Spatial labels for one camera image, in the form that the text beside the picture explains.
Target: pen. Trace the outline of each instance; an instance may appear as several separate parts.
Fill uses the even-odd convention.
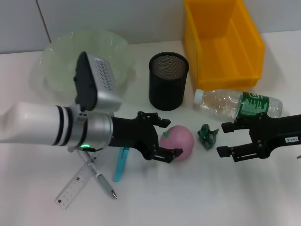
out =
[[[117,195],[114,189],[102,174],[98,175],[97,181],[106,190],[107,193],[109,193],[113,198],[117,199]]]
[[[79,156],[84,160],[87,161],[91,156],[88,152],[83,152],[83,151],[77,151]],[[95,180],[99,185],[101,185],[104,190],[114,199],[117,199],[117,195],[112,188],[112,186],[109,184],[109,182],[106,180],[103,174],[100,174],[97,172],[97,169],[93,163],[90,164],[90,167],[92,168],[92,171],[95,174]]]
[[[127,162],[127,154],[129,151],[129,147],[121,147],[118,154],[118,159],[116,163],[115,173],[113,180],[115,182],[121,181],[121,178],[124,173],[124,169],[126,167]]]

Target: yellow plastic bin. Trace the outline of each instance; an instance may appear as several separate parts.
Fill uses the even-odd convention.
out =
[[[261,78],[264,43],[242,0],[185,0],[185,48],[197,89],[247,89]]]

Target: translucent green bowl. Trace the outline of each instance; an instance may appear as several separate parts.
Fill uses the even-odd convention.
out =
[[[71,32],[53,41],[43,52],[40,66],[51,89],[63,96],[75,96],[73,82],[79,54],[101,57],[110,62],[117,85],[121,85],[134,58],[128,42],[115,33],[101,30]]]

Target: white pen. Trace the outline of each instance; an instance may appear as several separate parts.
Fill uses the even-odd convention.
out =
[[[84,151],[77,151],[77,153],[79,154],[79,156],[82,158],[82,160],[87,161],[91,158],[90,154],[88,152],[84,152]],[[112,188],[112,186],[109,184],[109,182],[106,180],[106,178],[104,177],[103,174],[98,173],[96,166],[93,163],[89,164],[91,170],[94,173],[95,176],[95,180],[97,181],[97,183],[99,185],[101,185],[104,190],[114,199],[117,199],[117,195],[114,191],[114,189]]]

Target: label sticker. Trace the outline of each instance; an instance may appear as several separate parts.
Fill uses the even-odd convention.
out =
[[[285,138],[285,142],[291,143],[291,142],[299,142],[298,137],[287,137]]]
[[[268,109],[269,97],[243,92],[237,116],[256,115],[261,112],[267,113]]]

